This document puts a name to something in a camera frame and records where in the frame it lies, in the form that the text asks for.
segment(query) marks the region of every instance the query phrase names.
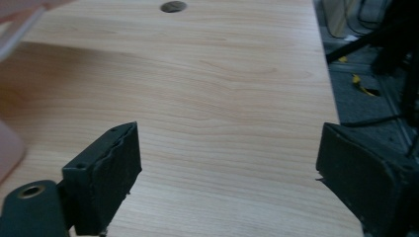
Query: gray floor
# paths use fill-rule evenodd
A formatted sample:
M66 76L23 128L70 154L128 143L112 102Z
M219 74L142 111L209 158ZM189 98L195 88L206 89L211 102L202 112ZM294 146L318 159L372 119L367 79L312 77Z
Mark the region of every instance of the gray floor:
M382 2L382 0L367 1L368 4L363 11L364 20L379 19L382 16ZM326 27L321 0L314 0L314 4L325 52L330 52L348 43L343 39L331 37ZM366 34L371 31L363 27L357 20L358 7L355 6L354 12L348 15L350 28L345 29L344 35L359 37L360 33ZM398 101L404 84L405 72L400 69L393 75L375 76L370 69L370 64L376 58L378 51L379 48L365 47L347 55L348 62L337 61L329 65L340 122L385 118L400 113ZM355 88L352 83L354 74L361 77L362 85L365 88L379 90L381 96L372 97ZM357 129L400 153L407 152L414 132L401 119Z

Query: floor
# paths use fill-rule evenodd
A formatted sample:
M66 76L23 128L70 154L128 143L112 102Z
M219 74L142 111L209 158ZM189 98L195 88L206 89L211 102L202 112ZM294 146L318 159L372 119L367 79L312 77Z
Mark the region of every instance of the floor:
M321 0L313 1L325 52L331 52L348 43L344 39L337 39L329 34ZM363 20L375 21L380 19L384 9L381 4L385 5L386 2L385 0L367 1L362 12ZM362 34L371 31L368 28L377 26L376 24L362 25L362 22L356 17L359 7L359 5L355 5L352 8L353 12L348 14L348 24L344 36L360 37ZM375 76L370 69L370 64L376 58L378 51L379 48L367 46L347 55L346 62L336 61L329 65L330 78L341 123L386 118L400 114L398 104L406 73L399 69L391 75ZM380 96L370 96L356 88L352 82L355 75L361 78L363 87L379 91ZM415 129L408 126L403 119L395 119L357 129L366 136L372 137L381 144L403 154L407 153L415 134Z

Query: table top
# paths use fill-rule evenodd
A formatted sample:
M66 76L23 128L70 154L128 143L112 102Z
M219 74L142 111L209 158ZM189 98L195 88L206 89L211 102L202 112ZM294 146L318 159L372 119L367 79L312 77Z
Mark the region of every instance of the table top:
M71 3L0 63L0 118L27 144L1 202L136 120L143 171L109 236L362 236L315 180L337 116L312 2L163 3Z

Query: wooden table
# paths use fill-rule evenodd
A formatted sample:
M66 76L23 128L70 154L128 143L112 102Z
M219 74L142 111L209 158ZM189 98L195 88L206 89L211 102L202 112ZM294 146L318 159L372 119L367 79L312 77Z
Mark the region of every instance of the wooden table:
M143 172L109 236L362 236L315 170L335 105L311 1L79 1L0 64L25 160L0 198L136 120Z

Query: pink object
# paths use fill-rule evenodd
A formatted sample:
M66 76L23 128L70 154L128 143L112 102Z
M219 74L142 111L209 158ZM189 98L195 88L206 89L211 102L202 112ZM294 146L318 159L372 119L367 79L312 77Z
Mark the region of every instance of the pink object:
M72 0L0 0L0 24L10 26L0 35L0 61L4 60L22 36L47 10ZM24 156L24 143L0 120L0 182Z
M24 143L0 120L0 182L10 173L25 153Z

